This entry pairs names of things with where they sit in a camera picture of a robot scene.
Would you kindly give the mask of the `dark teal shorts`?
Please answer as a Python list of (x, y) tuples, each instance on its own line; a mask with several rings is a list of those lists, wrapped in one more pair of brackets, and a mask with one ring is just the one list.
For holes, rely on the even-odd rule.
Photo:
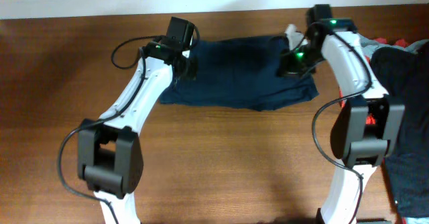
[(199, 41), (190, 57), (198, 64), (194, 80), (174, 80), (160, 103), (274, 111), (311, 101), (319, 94), (311, 76), (279, 77), (279, 55), (287, 40), (273, 36)]

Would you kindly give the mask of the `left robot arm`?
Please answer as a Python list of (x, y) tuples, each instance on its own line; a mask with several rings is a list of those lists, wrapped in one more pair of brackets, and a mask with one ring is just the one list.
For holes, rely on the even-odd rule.
[(106, 223), (139, 223), (134, 191), (143, 173), (139, 135), (160, 95), (175, 78), (195, 79), (190, 51), (199, 40), (191, 22), (172, 17), (164, 36), (137, 51), (135, 73), (96, 121), (78, 130), (78, 177), (101, 204)]

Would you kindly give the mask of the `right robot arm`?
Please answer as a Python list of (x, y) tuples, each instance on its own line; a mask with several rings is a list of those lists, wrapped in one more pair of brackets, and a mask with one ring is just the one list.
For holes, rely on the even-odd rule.
[(334, 17), (328, 4), (306, 12), (307, 30), (298, 36), (294, 25), (285, 35), (289, 50), (280, 54), (277, 75), (303, 78), (326, 61), (334, 73), (340, 97), (325, 103), (312, 119), (316, 122), (328, 107), (339, 104), (341, 111), (331, 132), (333, 157), (315, 145), (335, 171), (324, 204), (318, 208), (316, 223), (356, 223), (366, 184), (377, 167), (392, 154), (404, 116), (405, 106), (378, 81), (366, 59), (357, 27), (350, 18)]

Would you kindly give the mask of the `grey garment in pile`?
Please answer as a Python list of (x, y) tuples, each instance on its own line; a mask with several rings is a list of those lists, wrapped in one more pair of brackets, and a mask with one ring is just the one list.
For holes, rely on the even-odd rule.
[(402, 50), (404, 52), (409, 52), (409, 53), (412, 53), (412, 54), (417, 54), (418, 50), (424, 44), (428, 43), (428, 39), (426, 39), (426, 40), (418, 40), (418, 41), (410, 44), (409, 46), (402, 47), (402, 46), (398, 46), (398, 45), (383, 44), (383, 43), (380, 43), (380, 42), (378, 42), (376, 40), (370, 40), (370, 39), (366, 38), (365, 36), (362, 36), (361, 34), (359, 34), (359, 39), (360, 39), (360, 44), (361, 44), (363, 53), (369, 59), (371, 59), (372, 55), (377, 50), (379, 50), (381, 48), (394, 48), (394, 49)]

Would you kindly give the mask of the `red garment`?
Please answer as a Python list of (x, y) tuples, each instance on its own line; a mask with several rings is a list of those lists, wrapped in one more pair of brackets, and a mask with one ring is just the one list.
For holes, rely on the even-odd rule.
[[(388, 44), (388, 41), (385, 38), (374, 38), (372, 40), (376, 40), (376, 41), (383, 43), (383, 44)], [(409, 46), (410, 43), (408, 43), (405, 39), (399, 39), (390, 45), (398, 45), (398, 46), (406, 47), (406, 46)], [(367, 62), (370, 63), (371, 59), (369, 59), (366, 56), (365, 56), (365, 58), (366, 58)], [(341, 108), (343, 108), (345, 106), (345, 101), (341, 101), (339, 103), (339, 105), (341, 106)], [(367, 118), (366, 118), (366, 125), (375, 125), (375, 124), (376, 124), (376, 120), (375, 120), (374, 116), (372, 116), (372, 114), (369, 113)]]

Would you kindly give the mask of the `navy garment in pile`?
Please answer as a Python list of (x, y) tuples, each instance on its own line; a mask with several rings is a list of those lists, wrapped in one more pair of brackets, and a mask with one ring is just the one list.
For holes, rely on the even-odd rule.
[(416, 54), (380, 48), (370, 64), (389, 95), (405, 105), (395, 150), (385, 159), (397, 212), (401, 217), (427, 217), (428, 47)]

